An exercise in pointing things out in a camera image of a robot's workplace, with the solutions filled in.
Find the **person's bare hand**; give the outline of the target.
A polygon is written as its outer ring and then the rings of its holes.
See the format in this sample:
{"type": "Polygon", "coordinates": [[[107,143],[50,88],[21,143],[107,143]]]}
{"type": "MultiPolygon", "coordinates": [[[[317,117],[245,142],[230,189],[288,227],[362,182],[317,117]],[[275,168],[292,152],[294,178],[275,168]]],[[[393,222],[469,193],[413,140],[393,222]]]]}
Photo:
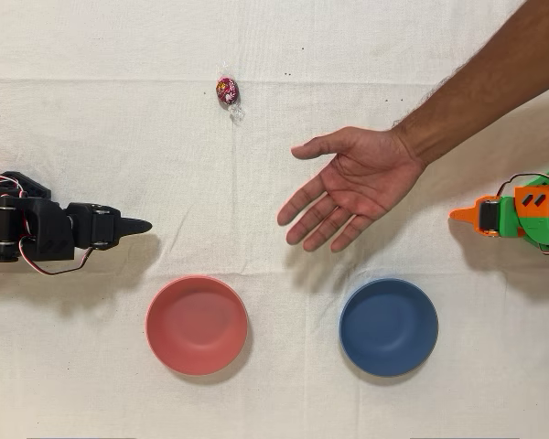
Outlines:
{"type": "Polygon", "coordinates": [[[408,194],[426,168],[392,130],[345,127],[291,154],[300,160],[333,156],[277,215],[278,225],[291,226],[286,243],[301,244],[306,252],[326,242],[333,252],[344,251],[408,194]]]}

